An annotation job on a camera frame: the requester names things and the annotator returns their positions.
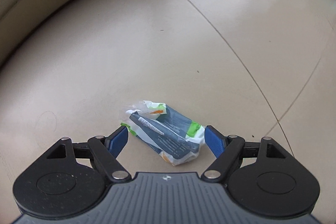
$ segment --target tile grout line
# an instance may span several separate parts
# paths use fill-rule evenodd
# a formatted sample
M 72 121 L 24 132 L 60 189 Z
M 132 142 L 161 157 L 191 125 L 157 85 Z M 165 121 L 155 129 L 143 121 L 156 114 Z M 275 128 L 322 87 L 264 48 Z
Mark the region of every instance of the tile grout line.
M 284 112 L 284 114 L 282 114 L 282 116 L 280 117 L 280 119 L 278 120 L 278 122 L 281 121 L 281 119 L 287 114 L 287 112 L 291 109 L 291 107 L 294 105 L 294 103 L 296 102 L 296 100 L 299 98 L 299 96 L 301 95 L 302 91 L 305 89 L 306 85 L 308 84 L 308 82 L 310 81 L 310 78 L 313 76 L 315 70 L 317 69 L 317 66 L 319 65 L 320 61 L 322 59 L 322 56 L 320 57 L 320 59 L 317 61 L 313 71 L 311 72 L 310 76 L 308 77 L 306 83 L 303 85 L 302 89 L 300 90 L 300 92 L 298 93 L 298 95 L 295 97 L 294 101 L 290 104 L 290 106 L 287 108 L 287 110 Z
M 264 95 L 263 91 L 261 90 L 260 86 L 257 84 L 256 80 L 254 79 L 254 77 L 252 76 L 252 74 L 250 73 L 250 71 L 248 70 L 248 68 L 245 66 L 245 64 L 243 63 L 243 61 L 240 59 L 240 57 L 238 56 L 238 54 L 235 52 L 235 50 L 231 47 L 231 45 L 227 42 L 227 40 L 222 36 L 222 34 L 217 30 L 217 28 L 210 22 L 210 20 L 190 1 L 187 0 L 200 14 L 201 16 L 211 25 L 211 27 L 219 34 L 219 36 L 224 40 L 224 42 L 228 45 L 228 47 L 231 49 L 231 51 L 235 54 L 235 56 L 238 58 L 238 60 L 240 61 L 240 63 L 243 65 L 243 67 L 246 69 L 246 71 L 248 72 L 248 74 L 250 75 L 250 77 L 252 78 L 252 80 L 254 81 L 254 83 L 256 84 L 256 86 L 258 87 L 259 91 L 261 92 L 261 94 L 263 95 L 266 103 L 268 104 L 269 108 L 271 109 L 275 119 L 278 122 L 278 118 L 275 115 L 271 105 L 269 104 L 266 96 Z
M 266 136 L 268 136 L 268 134 L 270 134 L 271 133 L 271 131 L 276 127 L 276 125 L 278 124 L 278 121 L 274 124 L 274 126 L 272 126 L 271 127 L 271 129 L 270 130 L 268 130 L 268 132 L 265 134 L 265 136 L 264 137 L 266 137 Z
M 293 100 L 293 102 L 290 104 L 290 106 L 288 107 L 288 109 L 285 111 L 285 113 L 280 117 L 280 119 L 277 118 L 277 116 L 275 115 L 270 103 L 268 102 L 265 94 L 263 93 L 263 91 L 261 90 L 260 86 L 258 85 L 258 83 L 256 82 L 256 80 L 254 79 L 254 77 L 252 76 L 251 72 L 248 70 L 248 68 L 246 67 L 246 65 L 243 63 L 243 61 L 240 59 L 240 57 L 238 56 L 238 54 L 235 52 L 235 50 L 232 48 L 232 46 L 228 43 L 228 41 L 223 37 L 223 35 L 218 31 L 218 29 L 210 22 L 210 20 L 190 1 L 190 0 L 187 0 L 200 14 L 201 16 L 211 25 L 211 27 L 218 33 L 218 35 L 223 39 L 223 41 L 228 45 L 228 47 L 231 49 L 231 51 L 235 54 L 235 56 L 238 58 L 238 60 L 241 62 L 241 64 L 243 65 L 243 67 L 246 69 L 246 71 L 248 72 L 248 74 L 250 75 L 250 77 L 252 78 L 252 80 L 254 81 L 254 83 L 256 84 L 256 86 L 258 87 L 259 91 L 261 92 L 261 94 L 263 95 L 266 103 L 268 104 L 269 108 L 271 109 L 275 119 L 277 120 L 277 122 L 274 124 L 274 126 L 266 133 L 265 136 L 267 136 L 268 134 L 270 134 L 270 132 L 275 128 L 275 126 L 278 124 L 281 128 L 281 131 L 288 143 L 288 146 L 294 156 L 294 153 L 293 153 L 293 150 L 292 150 L 292 147 L 288 141 L 288 138 L 280 124 L 280 120 L 287 114 L 287 112 L 290 110 L 290 108 L 293 106 L 293 104 L 296 102 L 296 100 L 299 98 L 299 96 L 301 95 L 302 91 L 304 90 L 304 88 L 306 87 L 306 85 L 308 84 L 308 82 L 310 81 L 310 78 L 312 77 L 313 73 L 315 72 L 317 66 L 319 65 L 320 61 L 321 61 L 321 58 L 318 60 L 317 64 L 315 65 L 312 73 L 310 74 L 309 78 L 307 79 L 306 83 L 303 85 L 302 89 L 300 90 L 300 92 L 298 93 L 298 95 L 295 97 L 295 99 Z
M 282 128 L 282 126 L 281 126 L 281 124 L 280 124 L 279 121 L 278 121 L 278 125 L 280 126 L 281 131 L 282 131 L 283 135 L 285 136 L 285 139 L 286 139 L 286 141 L 287 141 L 287 143 L 288 143 L 289 149 L 291 150 L 292 155 L 293 155 L 293 157 L 295 158 L 294 153 L 293 153 L 293 149 L 292 149 L 291 145 L 289 144 L 289 141 L 288 141 L 288 139 L 287 139 L 287 136 L 286 136 L 286 134 L 285 134 L 285 132 L 284 132 L 284 130 L 283 130 L 283 128 Z

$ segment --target black circular disc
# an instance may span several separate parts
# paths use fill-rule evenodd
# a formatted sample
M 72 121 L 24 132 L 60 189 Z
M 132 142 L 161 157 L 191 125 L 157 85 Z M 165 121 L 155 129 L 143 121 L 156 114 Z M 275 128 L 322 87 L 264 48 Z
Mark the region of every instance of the black circular disc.
M 37 188 L 48 195 L 61 195 L 69 192 L 76 185 L 74 175 L 50 173 L 39 178 Z
M 31 165 L 13 185 L 21 211 L 45 219 L 80 214 L 94 205 L 104 191 L 104 180 L 96 170 L 83 165 L 67 166 L 65 161 L 63 165 Z
M 236 170 L 227 190 L 248 211 L 275 218 L 310 213 L 320 193 L 316 178 L 308 170 L 282 159 L 268 159 Z
M 270 194 L 285 194 L 294 189 L 296 182 L 290 175 L 280 172 L 267 172 L 257 178 L 261 190 Z

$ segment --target gray ribbed plate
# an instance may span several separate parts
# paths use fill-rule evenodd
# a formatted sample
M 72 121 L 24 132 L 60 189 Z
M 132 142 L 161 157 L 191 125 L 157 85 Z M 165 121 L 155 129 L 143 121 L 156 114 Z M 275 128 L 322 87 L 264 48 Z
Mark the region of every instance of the gray ribbed plate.
M 311 215 L 295 219 L 262 218 L 240 208 L 217 183 L 196 173 L 138 173 L 115 184 L 92 210 L 69 219 L 43 220 L 28 215 L 15 224 L 317 224 Z

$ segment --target blue gripper pad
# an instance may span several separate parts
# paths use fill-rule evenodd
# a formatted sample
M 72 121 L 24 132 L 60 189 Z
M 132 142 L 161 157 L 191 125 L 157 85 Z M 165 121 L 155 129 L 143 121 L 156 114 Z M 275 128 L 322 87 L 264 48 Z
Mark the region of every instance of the blue gripper pad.
M 204 131 L 205 143 L 209 146 L 216 158 L 225 150 L 224 140 L 219 138 L 209 127 Z
M 107 149 L 114 158 L 117 158 L 127 141 L 128 130 L 127 127 L 124 127 L 113 139 L 110 140 L 110 144 Z

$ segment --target tiled floor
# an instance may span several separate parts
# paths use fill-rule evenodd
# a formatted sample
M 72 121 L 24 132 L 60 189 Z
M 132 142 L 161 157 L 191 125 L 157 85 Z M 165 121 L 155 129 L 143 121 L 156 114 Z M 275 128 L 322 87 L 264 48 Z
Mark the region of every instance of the tiled floor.
M 0 223 L 19 215 L 12 183 L 44 150 L 108 135 L 122 106 L 143 99 L 291 146 L 320 182 L 314 215 L 335 223 L 333 28 L 335 0 L 77 0 L 0 73 Z M 204 147 L 173 167 L 130 137 L 118 159 L 134 174 L 202 172 L 214 157 Z

